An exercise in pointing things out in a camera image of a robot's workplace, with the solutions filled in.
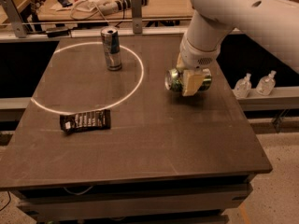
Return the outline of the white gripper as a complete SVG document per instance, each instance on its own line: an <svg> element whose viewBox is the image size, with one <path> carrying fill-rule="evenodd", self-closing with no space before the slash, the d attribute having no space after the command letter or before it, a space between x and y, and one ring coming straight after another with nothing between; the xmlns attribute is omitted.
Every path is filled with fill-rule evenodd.
<svg viewBox="0 0 299 224"><path fill-rule="evenodd" d="M195 69L209 67L218 57L220 47L220 45L217 45L213 50L203 51L193 46L188 41L186 35L183 36L176 65L179 71L183 71L184 68L189 69L183 72L183 96L194 96L198 92L204 82L206 74L203 71L195 71Z"/></svg>

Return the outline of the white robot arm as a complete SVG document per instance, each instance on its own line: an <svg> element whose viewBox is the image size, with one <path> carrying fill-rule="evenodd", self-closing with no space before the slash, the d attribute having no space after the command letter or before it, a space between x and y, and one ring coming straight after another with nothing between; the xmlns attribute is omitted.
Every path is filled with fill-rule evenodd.
<svg viewBox="0 0 299 224"><path fill-rule="evenodd" d="M180 43L177 68L182 94L193 96L204 81L201 63L216 60L222 40L234 29L246 34L299 72L299 4L288 0L190 0L192 21Z"/></svg>

